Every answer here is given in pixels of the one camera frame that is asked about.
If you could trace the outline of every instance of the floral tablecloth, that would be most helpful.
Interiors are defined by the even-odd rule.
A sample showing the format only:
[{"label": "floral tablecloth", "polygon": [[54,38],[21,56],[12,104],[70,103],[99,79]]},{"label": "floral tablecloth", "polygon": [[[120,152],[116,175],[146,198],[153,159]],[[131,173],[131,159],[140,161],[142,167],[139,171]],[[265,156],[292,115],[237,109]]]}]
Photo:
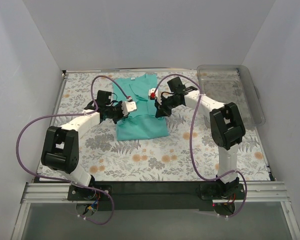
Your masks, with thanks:
[{"label": "floral tablecloth", "polygon": [[[156,74],[158,81],[171,73],[183,74],[197,81],[195,70],[185,72],[117,71],[102,73],[102,75],[117,79],[138,77],[145,73]],[[90,84],[97,75],[99,74],[70,73],[58,113],[82,112],[91,101]],[[187,81],[184,83],[187,86],[191,85]],[[167,83],[164,82],[160,89],[168,90]],[[94,93],[96,94],[98,90],[112,91],[112,83],[106,78],[99,78],[95,82]],[[80,164],[97,181],[199,181],[201,179],[193,170],[189,152],[193,113],[193,109],[185,106],[173,109],[172,116],[166,118],[170,135],[150,140],[116,141],[116,126],[107,119],[80,139]],[[60,126],[71,119],[71,117],[59,117],[54,125]],[[197,116],[195,120],[193,146],[196,166],[200,173],[207,178],[215,177],[219,168],[218,148],[202,116]],[[247,129],[239,147],[237,165],[248,181],[270,180],[264,158],[256,130]],[[44,176],[62,177],[61,174],[41,164],[38,173]]]}]

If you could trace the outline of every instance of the white backdrop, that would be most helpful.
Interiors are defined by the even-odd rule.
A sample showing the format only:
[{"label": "white backdrop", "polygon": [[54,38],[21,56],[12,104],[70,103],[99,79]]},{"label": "white backdrop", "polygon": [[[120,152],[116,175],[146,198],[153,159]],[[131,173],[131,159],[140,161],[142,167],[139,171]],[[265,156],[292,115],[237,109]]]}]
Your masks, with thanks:
[{"label": "white backdrop", "polygon": [[[34,118],[51,114],[62,80],[21,0],[0,0],[0,240],[11,237],[26,181],[16,159],[16,140]],[[35,171],[49,120],[29,127],[20,143],[24,164]]]},{"label": "white backdrop", "polygon": [[23,0],[62,70],[241,64],[274,0]]},{"label": "white backdrop", "polygon": [[243,64],[259,90],[259,134],[300,227],[300,0],[276,0]]}]

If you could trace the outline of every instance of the clear plastic container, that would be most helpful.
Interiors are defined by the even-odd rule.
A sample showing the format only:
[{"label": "clear plastic container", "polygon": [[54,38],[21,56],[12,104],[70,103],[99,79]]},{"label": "clear plastic container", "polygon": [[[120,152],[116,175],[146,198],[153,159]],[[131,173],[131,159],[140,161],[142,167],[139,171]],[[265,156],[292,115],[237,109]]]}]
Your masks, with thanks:
[{"label": "clear plastic container", "polygon": [[[256,88],[247,67],[200,65],[196,71],[203,92],[216,101],[235,103],[246,127],[257,127],[265,123]],[[207,126],[210,125],[207,119],[205,122]]]}]

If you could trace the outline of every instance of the leaf print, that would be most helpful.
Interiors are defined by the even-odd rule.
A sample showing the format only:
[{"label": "leaf print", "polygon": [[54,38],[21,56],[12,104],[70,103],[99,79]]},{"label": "leaf print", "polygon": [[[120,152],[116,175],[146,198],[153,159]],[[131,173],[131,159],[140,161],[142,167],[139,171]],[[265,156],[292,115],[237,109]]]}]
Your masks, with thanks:
[{"label": "leaf print", "polygon": [[209,136],[207,136],[207,135],[203,136],[203,137],[201,138],[201,142],[202,142],[205,146],[208,145],[210,148],[214,148],[214,147],[217,146],[216,143],[215,143],[215,141],[214,141],[213,138],[211,137],[211,135],[209,135]]},{"label": "leaf print", "polygon": [[178,115],[172,114],[170,117],[166,117],[166,124],[168,128],[171,129],[178,128],[180,124],[183,124],[185,122],[186,120],[184,116],[183,115],[181,116],[180,113]]},{"label": "leaf print", "polygon": [[155,157],[151,157],[148,161],[148,166],[151,169],[157,169],[157,170],[161,170],[165,167],[165,164],[158,161]]},{"label": "leaf print", "polygon": [[[158,81],[169,74],[160,71]],[[196,71],[178,72],[196,80]],[[144,72],[106,72],[113,79],[139,77]],[[59,114],[81,113],[83,107],[91,100],[90,85],[98,73],[70,73],[65,81],[62,97],[58,108]],[[221,102],[235,102],[244,123],[250,123],[251,115],[245,99],[244,89],[236,71],[212,72],[204,78],[204,92]],[[181,79],[187,86],[192,85]],[[95,81],[95,96],[97,90],[113,92],[112,82],[105,78]],[[160,90],[169,89],[163,82]],[[172,116],[166,118],[169,136],[148,140],[117,142],[116,126],[110,119],[101,125],[93,127],[80,139],[80,165],[88,172],[96,166],[93,173],[98,181],[200,181],[193,170],[189,152],[189,132],[194,110],[186,106],[178,106],[172,110]],[[61,126],[74,117],[56,117],[55,126]],[[193,147],[195,165],[201,175],[207,178],[216,176],[216,164],[219,160],[218,148],[211,137],[211,129],[205,124],[205,118],[197,116],[194,122]],[[262,154],[255,128],[246,127],[246,135],[239,146],[237,158],[238,169],[243,169],[244,177],[250,181],[269,180],[265,164],[266,156]],[[46,166],[40,166],[39,171],[50,177],[63,177]]]},{"label": "leaf print", "polygon": [[178,175],[183,172],[183,169],[180,167],[171,167],[170,169],[165,169],[162,171],[162,174],[167,174],[167,175]]},{"label": "leaf print", "polygon": [[252,152],[252,149],[254,147],[259,147],[260,144],[259,144],[259,141],[257,140],[256,137],[252,137],[251,135],[249,135],[249,137],[247,136],[244,136],[242,138],[242,142],[239,144],[239,150],[241,152],[248,152],[248,150],[250,152]]},{"label": "leaf print", "polygon": [[139,140],[133,141],[118,141],[115,143],[115,146],[112,147],[111,152],[115,152],[117,154],[124,154],[127,153],[131,154],[133,150],[138,149],[141,147],[139,144]]},{"label": "leaf print", "polygon": [[113,142],[114,140],[115,137],[112,134],[105,133],[94,136],[94,138],[88,138],[85,141],[85,146],[93,150],[101,149],[103,152],[105,152],[111,149],[111,144],[109,142]]}]

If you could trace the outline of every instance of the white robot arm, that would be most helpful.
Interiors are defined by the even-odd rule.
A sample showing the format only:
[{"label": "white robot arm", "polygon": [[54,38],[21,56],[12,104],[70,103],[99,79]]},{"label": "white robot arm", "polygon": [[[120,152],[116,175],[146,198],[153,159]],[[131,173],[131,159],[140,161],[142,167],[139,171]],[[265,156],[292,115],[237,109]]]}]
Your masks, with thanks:
[{"label": "white robot arm", "polygon": [[[171,90],[171,95],[168,97],[162,96],[158,91],[155,93],[155,88],[149,90],[150,99],[155,99],[156,117],[169,117],[172,114],[171,110],[179,105],[192,109],[196,108],[200,92],[195,87],[185,87],[179,77],[173,78],[167,83]],[[219,151],[217,176],[236,170],[239,143],[242,142],[242,137],[246,133],[236,104],[233,102],[224,104],[203,94],[197,113],[199,116],[206,116],[211,122],[212,138],[217,144]],[[220,180],[224,185],[233,186],[239,184],[236,172],[227,174]]]},{"label": "white robot arm", "polygon": [[117,121],[137,110],[134,101],[111,104],[111,94],[111,92],[98,91],[97,112],[88,114],[96,109],[93,102],[90,102],[83,110],[86,115],[76,117],[60,127],[50,126],[47,129],[41,155],[41,163],[44,166],[61,173],[74,183],[89,186],[91,181],[94,182],[93,176],[79,164],[79,139],[103,120],[112,119],[116,124]]}]

